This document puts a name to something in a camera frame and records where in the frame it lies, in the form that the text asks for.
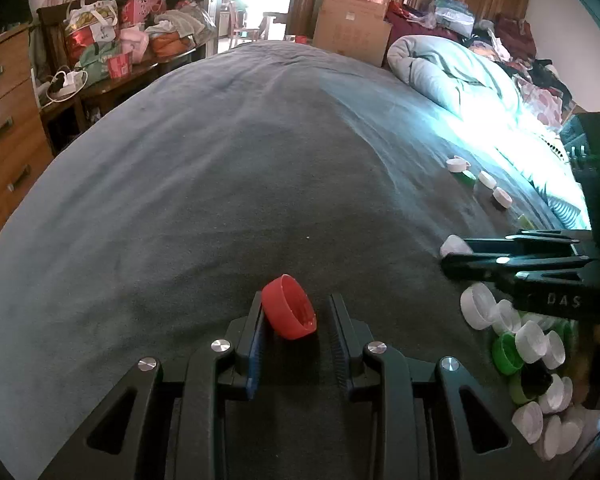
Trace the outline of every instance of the red gift bag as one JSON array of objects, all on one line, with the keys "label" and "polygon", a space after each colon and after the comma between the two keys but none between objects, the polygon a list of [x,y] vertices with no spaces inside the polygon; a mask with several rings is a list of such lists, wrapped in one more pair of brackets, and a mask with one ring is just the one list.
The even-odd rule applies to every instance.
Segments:
[{"label": "red gift bag", "polygon": [[149,13],[161,14],[167,10],[165,0],[128,0],[120,12],[122,28],[144,23]]}]

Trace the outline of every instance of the bedspread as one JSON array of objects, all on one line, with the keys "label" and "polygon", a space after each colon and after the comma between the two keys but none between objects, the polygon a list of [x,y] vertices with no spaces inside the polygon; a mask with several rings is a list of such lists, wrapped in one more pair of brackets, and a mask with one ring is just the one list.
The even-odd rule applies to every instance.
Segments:
[{"label": "bedspread", "polygon": [[[139,358],[224,335],[283,272],[318,337],[276,341],[249,403],[230,403],[230,478],[359,479],[370,407],[340,399],[326,298],[406,355],[453,355],[513,409],[492,331],[459,309],[449,234],[560,227],[489,141],[387,70],[310,46],[246,44],[171,72],[62,152],[0,234],[0,458],[36,478]],[[514,199],[497,209],[445,160]],[[562,479],[571,458],[547,465]]]}]

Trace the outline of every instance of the pink bag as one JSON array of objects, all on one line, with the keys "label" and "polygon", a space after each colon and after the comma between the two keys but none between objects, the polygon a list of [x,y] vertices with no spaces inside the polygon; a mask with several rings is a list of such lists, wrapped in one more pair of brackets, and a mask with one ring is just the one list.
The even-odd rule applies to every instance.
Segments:
[{"label": "pink bag", "polygon": [[149,45],[149,35],[140,32],[137,28],[123,28],[120,30],[120,46],[122,53],[131,53],[133,64],[142,62],[142,56]]},{"label": "pink bag", "polygon": [[144,23],[150,12],[161,14],[165,10],[165,0],[128,0],[120,12],[121,27],[129,28]]}]

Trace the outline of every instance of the chair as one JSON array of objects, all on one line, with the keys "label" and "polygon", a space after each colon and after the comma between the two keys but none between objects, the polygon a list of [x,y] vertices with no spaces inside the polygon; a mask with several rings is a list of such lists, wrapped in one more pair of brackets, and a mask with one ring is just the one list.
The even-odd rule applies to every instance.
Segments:
[{"label": "chair", "polygon": [[237,27],[238,12],[236,11],[235,4],[233,2],[229,2],[229,17],[231,27],[231,33],[229,34],[229,48],[231,48],[234,44],[234,40],[234,46],[238,46],[238,40],[249,40],[253,42],[260,39],[260,34],[262,31],[259,28]]}]

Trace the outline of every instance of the white bottle cap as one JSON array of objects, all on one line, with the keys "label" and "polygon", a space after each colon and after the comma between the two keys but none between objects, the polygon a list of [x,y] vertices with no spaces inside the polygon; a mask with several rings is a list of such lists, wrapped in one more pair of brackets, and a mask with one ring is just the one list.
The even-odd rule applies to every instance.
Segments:
[{"label": "white bottle cap", "polygon": [[574,422],[580,428],[580,430],[584,429],[584,424],[586,421],[587,409],[581,406],[580,404],[575,404],[571,406],[566,414],[563,417],[564,422]]},{"label": "white bottle cap", "polygon": [[446,168],[451,173],[462,173],[463,171],[465,171],[467,168],[470,168],[470,167],[471,167],[471,164],[469,162],[464,160],[464,158],[462,158],[461,156],[457,156],[457,155],[455,155],[454,158],[450,158],[446,162]]},{"label": "white bottle cap", "polygon": [[573,381],[570,377],[564,376],[562,378],[562,384],[564,384],[564,393],[562,394],[562,402],[558,409],[555,410],[557,413],[563,412],[569,407],[571,403],[571,397],[573,396]]},{"label": "white bottle cap", "polygon": [[544,425],[542,436],[534,444],[534,450],[543,460],[551,460],[558,452],[562,439],[562,423],[560,417],[552,416]]},{"label": "white bottle cap", "polygon": [[504,209],[509,209],[513,204],[513,199],[509,196],[509,193],[504,191],[501,187],[497,187],[493,190],[493,197]]},{"label": "white bottle cap", "polygon": [[564,343],[555,330],[551,330],[547,335],[549,345],[546,349],[546,354],[542,356],[542,361],[549,370],[553,370],[560,366],[566,357],[564,352]]},{"label": "white bottle cap", "polygon": [[498,335],[502,335],[505,332],[516,333],[520,330],[520,314],[513,308],[509,300],[500,300],[498,302],[493,319],[492,326]]},{"label": "white bottle cap", "polygon": [[491,325],[496,309],[496,300],[484,283],[474,283],[460,296],[460,309],[466,322],[476,330]]},{"label": "white bottle cap", "polygon": [[529,444],[537,442],[542,435],[544,420],[537,402],[532,401],[518,408],[511,421]]},{"label": "white bottle cap", "polygon": [[546,353],[548,341],[535,321],[527,321],[516,333],[516,350],[525,363],[535,363]]},{"label": "white bottle cap", "polygon": [[481,171],[478,173],[478,180],[483,183],[489,189],[493,189],[496,187],[496,179],[494,179],[489,173],[486,171]]},{"label": "white bottle cap", "polygon": [[557,454],[562,455],[570,452],[578,443],[581,434],[582,428],[575,422],[563,422]]},{"label": "white bottle cap", "polygon": [[558,374],[551,374],[553,379],[549,389],[538,398],[543,413],[553,413],[560,408],[564,395],[564,383]]},{"label": "white bottle cap", "polygon": [[456,254],[474,254],[474,251],[469,244],[462,240],[461,237],[456,235],[449,236],[445,243],[440,247],[440,256],[443,258],[447,256],[449,253]]}]

